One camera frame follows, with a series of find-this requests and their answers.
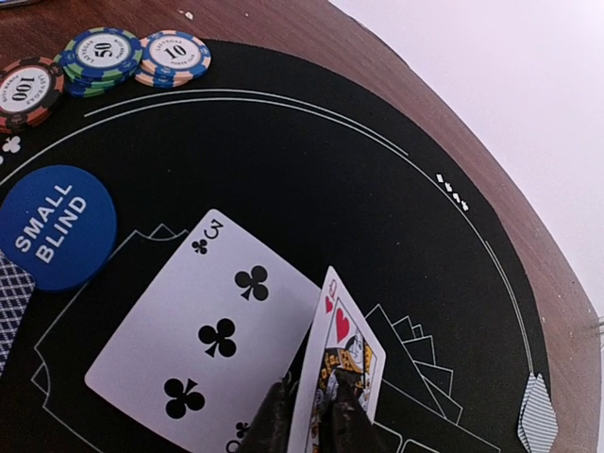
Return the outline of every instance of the green poker chip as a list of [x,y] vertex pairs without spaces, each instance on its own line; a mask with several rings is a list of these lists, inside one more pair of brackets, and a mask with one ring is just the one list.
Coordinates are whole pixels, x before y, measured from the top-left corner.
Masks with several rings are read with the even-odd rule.
[[141,42],[129,31],[97,27],[73,38],[62,52],[62,65],[73,80],[110,82],[133,74],[139,66]]

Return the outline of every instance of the club symbol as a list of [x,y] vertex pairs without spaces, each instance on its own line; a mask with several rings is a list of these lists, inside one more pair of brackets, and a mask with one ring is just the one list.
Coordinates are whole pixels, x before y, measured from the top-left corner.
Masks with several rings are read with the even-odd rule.
[[197,382],[187,379],[187,388],[182,385],[178,379],[168,379],[163,384],[163,391],[170,396],[171,399],[166,404],[166,413],[169,417],[178,420],[190,411],[201,411],[206,405],[206,398],[199,392],[192,392],[197,386]]
[[247,431],[249,431],[249,423],[238,422],[235,425],[235,429],[237,429],[237,438],[242,439],[247,434]]
[[208,241],[206,241],[205,239],[195,241],[191,244],[191,247],[193,248],[195,253],[201,253],[202,255],[208,253]]
[[237,352],[237,345],[228,337],[232,337],[235,333],[235,325],[230,319],[221,319],[218,321],[216,328],[212,326],[203,326],[199,329],[197,336],[203,344],[211,344],[210,349],[206,350],[206,354],[214,357],[216,348],[223,357],[232,357]]
[[268,288],[262,285],[268,278],[266,269],[262,266],[254,266],[250,273],[245,271],[238,272],[235,275],[235,283],[240,288],[245,289],[242,293],[242,297],[245,300],[249,300],[250,293],[258,300],[263,301],[268,297]]
[[9,137],[7,138],[6,142],[4,143],[4,145],[2,146],[2,150],[5,153],[18,153],[19,151],[21,151],[21,138],[18,136],[13,136],[13,137]]

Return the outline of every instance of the black number 3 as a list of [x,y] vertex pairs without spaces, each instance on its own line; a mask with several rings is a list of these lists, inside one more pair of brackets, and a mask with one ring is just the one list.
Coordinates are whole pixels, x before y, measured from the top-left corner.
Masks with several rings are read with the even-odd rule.
[[206,235],[206,237],[207,237],[208,239],[210,239],[210,240],[211,240],[211,239],[216,239],[216,238],[218,237],[218,234],[220,234],[220,233],[218,232],[218,230],[219,230],[220,228],[222,228],[222,227],[223,227],[223,224],[221,224],[220,222],[218,222],[216,219],[211,219],[211,222],[210,222],[210,228],[211,228],[211,231],[210,231],[210,232],[212,232],[212,231],[213,231],[213,233],[212,233],[212,234],[209,234],[209,233],[208,233],[208,231],[207,231],[206,229],[204,229],[204,234],[205,234],[205,235]]

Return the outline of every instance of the heart symbol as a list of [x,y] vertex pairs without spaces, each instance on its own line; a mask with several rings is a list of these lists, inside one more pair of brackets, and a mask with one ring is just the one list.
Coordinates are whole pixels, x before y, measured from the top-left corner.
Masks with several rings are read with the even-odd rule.
[[344,312],[342,309],[338,309],[336,312],[336,333],[338,336],[338,343],[346,338],[348,332],[350,331],[350,323],[348,322],[348,318],[344,317]]
[[328,295],[325,296],[325,309],[326,313],[331,313],[331,311],[333,310],[333,302],[331,302],[331,299]]

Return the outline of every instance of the clubs symbol on felt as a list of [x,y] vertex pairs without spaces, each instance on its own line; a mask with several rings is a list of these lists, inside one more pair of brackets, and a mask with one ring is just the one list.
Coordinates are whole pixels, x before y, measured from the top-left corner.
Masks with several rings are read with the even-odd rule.
[[242,293],[245,300],[249,300],[249,296],[253,295],[256,300],[262,302],[268,297],[268,288],[262,284],[267,278],[266,269],[258,265],[254,266],[249,273],[246,271],[238,272],[235,275],[235,283],[240,288],[245,289]]
[[197,382],[187,379],[185,387],[178,379],[168,379],[163,384],[163,391],[172,399],[166,404],[166,413],[178,420],[189,411],[201,411],[206,405],[206,398],[199,392],[193,392]]
[[200,239],[199,241],[195,241],[191,244],[191,247],[195,251],[195,253],[199,253],[201,255],[205,255],[208,253],[208,241],[205,239]]
[[218,321],[216,328],[203,326],[199,329],[197,336],[203,344],[210,344],[206,354],[214,357],[216,349],[223,357],[232,357],[237,352],[237,345],[229,337],[235,333],[235,325],[230,319],[224,318]]
[[249,423],[237,422],[235,429],[237,430],[237,439],[242,439],[247,434],[247,431],[249,431]]
[[5,153],[18,153],[21,151],[21,138],[18,136],[8,137],[2,146],[2,150]]
[[333,301],[329,298],[328,295],[325,296],[325,312],[331,313],[333,310]]
[[338,309],[336,311],[336,334],[338,337],[338,343],[346,338],[350,331],[350,321],[344,316],[344,310]]

